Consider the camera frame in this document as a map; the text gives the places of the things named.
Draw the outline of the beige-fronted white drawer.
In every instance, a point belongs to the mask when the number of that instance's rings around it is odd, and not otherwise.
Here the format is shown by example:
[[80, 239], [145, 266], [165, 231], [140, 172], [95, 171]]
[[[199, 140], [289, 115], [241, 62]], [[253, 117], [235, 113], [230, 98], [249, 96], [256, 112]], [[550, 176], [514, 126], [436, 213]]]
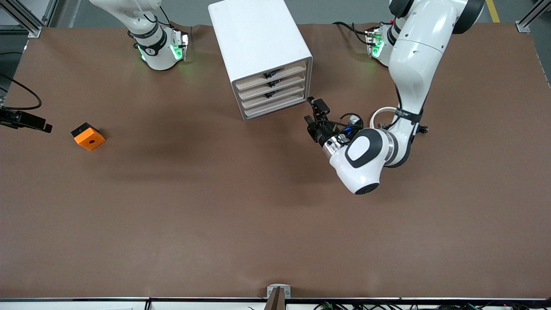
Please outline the beige-fronted white drawer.
[[303, 102], [305, 98], [299, 93], [285, 96], [259, 96], [243, 103], [241, 114], [244, 120], [251, 120]]
[[265, 94], [277, 92], [285, 87], [303, 84], [305, 81], [305, 73], [297, 73], [288, 77], [277, 79], [272, 82], [262, 83], [258, 86], [250, 87], [246, 90], [239, 90], [238, 97], [241, 100], [252, 99], [256, 96], [264, 96]]
[[256, 73], [252, 76], [245, 77], [234, 81], [237, 90], [250, 90], [254, 87], [270, 86], [275, 81], [293, 76], [294, 74], [306, 71], [306, 62], [296, 62], [280, 68], [270, 69], [267, 72]]
[[260, 94], [250, 99], [242, 100], [241, 105], [244, 109], [252, 109], [263, 105], [273, 104], [276, 101], [283, 100], [289, 96], [298, 96], [298, 98], [303, 98], [304, 91], [304, 83], [292, 84], [291, 86], [268, 92], [268, 95], [272, 94], [270, 97], [268, 97], [267, 94]]

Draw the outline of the white drawer cabinet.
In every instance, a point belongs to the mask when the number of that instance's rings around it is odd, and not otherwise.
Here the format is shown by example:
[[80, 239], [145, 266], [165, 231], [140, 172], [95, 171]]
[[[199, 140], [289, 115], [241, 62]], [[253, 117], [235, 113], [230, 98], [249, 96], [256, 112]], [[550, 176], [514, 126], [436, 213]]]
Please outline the white drawer cabinet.
[[234, 81], [301, 61], [307, 100], [313, 56], [284, 0], [222, 0], [208, 12], [240, 112]]

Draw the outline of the white curved plastic part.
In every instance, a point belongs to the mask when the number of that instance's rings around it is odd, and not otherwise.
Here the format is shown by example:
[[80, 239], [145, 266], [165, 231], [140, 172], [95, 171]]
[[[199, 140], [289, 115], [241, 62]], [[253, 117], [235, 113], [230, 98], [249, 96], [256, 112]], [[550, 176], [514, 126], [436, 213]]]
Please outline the white curved plastic part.
[[383, 107], [383, 108], [379, 108], [378, 110], [376, 110], [371, 118], [370, 118], [370, 122], [369, 122], [369, 127], [372, 128], [372, 129], [375, 129], [375, 119], [376, 119], [376, 116], [380, 113], [383, 113], [383, 112], [391, 112], [391, 113], [395, 113], [397, 110], [396, 107]]

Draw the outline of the orange and black box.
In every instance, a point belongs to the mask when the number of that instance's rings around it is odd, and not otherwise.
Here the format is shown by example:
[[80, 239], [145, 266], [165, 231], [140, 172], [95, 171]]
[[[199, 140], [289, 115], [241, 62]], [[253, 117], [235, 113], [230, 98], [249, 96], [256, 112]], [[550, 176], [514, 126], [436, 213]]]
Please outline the orange and black box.
[[88, 122], [71, 131], [71, 135], [77, 145], [89, 151], [96, 149], [106, 141], [104, 135]]

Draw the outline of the aluminium frame profile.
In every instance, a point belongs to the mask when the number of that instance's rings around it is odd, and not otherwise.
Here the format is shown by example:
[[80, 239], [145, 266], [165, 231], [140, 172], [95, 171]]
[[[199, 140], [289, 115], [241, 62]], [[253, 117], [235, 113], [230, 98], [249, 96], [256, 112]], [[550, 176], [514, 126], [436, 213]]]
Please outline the aluminium frame profile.
[[20, 0], [0, 0], [0, 8], [22, 26], [29, 33], [30, 38], [40, 36], [41, 28], [45, 26], [44, 23]]
[[519, 33], [529, 33], [531, 23], [547, 11], [551, 11], [551, 0], [536, 0], [529, 12], [515, 21], [516, 29]]

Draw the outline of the grey metal bracket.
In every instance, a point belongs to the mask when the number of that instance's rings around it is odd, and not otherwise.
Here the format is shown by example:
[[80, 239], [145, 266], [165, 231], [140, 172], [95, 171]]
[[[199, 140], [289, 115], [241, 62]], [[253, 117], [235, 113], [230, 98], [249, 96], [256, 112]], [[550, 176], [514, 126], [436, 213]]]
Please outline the grey metal bracket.
[[270, 284], [267, 286], [267, 299], [270, 297], [271, 293], [278, 288], [282, 289], [281, 295], [284, 296], [285, 299], [291, 299], [291, 286], [287, 284]]

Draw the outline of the brown post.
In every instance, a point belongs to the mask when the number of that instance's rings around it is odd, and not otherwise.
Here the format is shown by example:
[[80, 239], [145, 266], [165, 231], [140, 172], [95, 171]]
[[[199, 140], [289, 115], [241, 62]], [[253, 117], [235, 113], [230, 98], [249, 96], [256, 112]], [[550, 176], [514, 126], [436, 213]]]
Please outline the brown post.
[[282, 289], [274, 290], [268, 298], [263, 310], [286, 310], [286, 302], [282, 293]]

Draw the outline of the white table edge rail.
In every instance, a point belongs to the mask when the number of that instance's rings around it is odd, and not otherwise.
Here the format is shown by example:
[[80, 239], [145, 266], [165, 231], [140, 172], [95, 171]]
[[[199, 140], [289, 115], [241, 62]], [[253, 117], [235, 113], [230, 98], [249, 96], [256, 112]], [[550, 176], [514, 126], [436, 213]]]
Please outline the white table edge rail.
[[[0, 310], [263, 310], [267, 298], [0, 298]], [[291, 298], [286, 310], [551, 310], [551, 298]]]

